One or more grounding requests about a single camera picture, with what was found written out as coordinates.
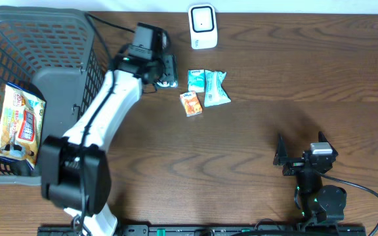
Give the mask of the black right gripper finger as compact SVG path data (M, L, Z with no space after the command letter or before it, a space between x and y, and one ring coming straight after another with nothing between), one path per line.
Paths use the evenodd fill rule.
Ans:
M324 136L324 134L323 134L323 132L322 131L320 131L319 133L318 133L318 142L328 142L329 143L329 141L327 140L327 138ZM337 151L336 151L336 149L331 145L331 147L333 148L333 153L332 154L336 154L337 153Z
M282 138L282 135L278 135L278 145L276 148L276 153L274 156L273 163L274 164L285 164L288 161L288 154L287 149L284 143L284 140Z

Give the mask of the dark round-label can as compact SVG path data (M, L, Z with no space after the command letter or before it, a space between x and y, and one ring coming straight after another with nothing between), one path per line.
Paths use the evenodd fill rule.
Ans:
M176 81L160 81L156 83L156 87L159 89L175 89L179 86Z

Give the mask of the teal small tissue pack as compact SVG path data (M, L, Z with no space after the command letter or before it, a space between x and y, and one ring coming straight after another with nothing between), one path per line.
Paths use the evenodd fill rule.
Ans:
M205 92L205 70L188 70L188 90L196 93Z

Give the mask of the orange small snack pack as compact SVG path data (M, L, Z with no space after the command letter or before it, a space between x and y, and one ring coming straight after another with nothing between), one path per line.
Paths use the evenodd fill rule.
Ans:
M201 114L203 111L195 91L188 91L181 94L180 101L187 117Z

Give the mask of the mint green snack packet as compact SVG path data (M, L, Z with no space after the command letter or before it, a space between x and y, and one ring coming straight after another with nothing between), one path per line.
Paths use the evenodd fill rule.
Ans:
M222 88L226 72L205 70L205 98L204 106L217 106L231 102L227 93Z

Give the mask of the orange wet wipes pack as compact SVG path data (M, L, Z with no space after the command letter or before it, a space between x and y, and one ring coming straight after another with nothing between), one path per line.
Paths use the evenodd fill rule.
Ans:
M37 163L46 101L8 83L0 118L0 159L25 161L30 169Z

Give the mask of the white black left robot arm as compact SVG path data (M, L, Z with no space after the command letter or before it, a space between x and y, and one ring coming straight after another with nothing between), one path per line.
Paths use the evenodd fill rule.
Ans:
M115 235L119 220L107 200L112 180L106 154L126 114L143 94L177 76L172 54L151 62L126 56L105 79L79 121L63 136L48 136L40 147L41 194L72 217L70 235Z

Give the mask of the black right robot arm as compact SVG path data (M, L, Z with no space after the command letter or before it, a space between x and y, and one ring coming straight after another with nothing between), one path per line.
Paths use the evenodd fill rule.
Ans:
M318 133L318 141L311 143L310 149L296 158L288 156L285 142L281 135L278 136L273 164L283 167L284 176L296 177L294 201L304 213L304 221L297 224L301 231L336 227L345 217L346 191L322 183L322 175L333 168L337 156L338 152L322 132Z

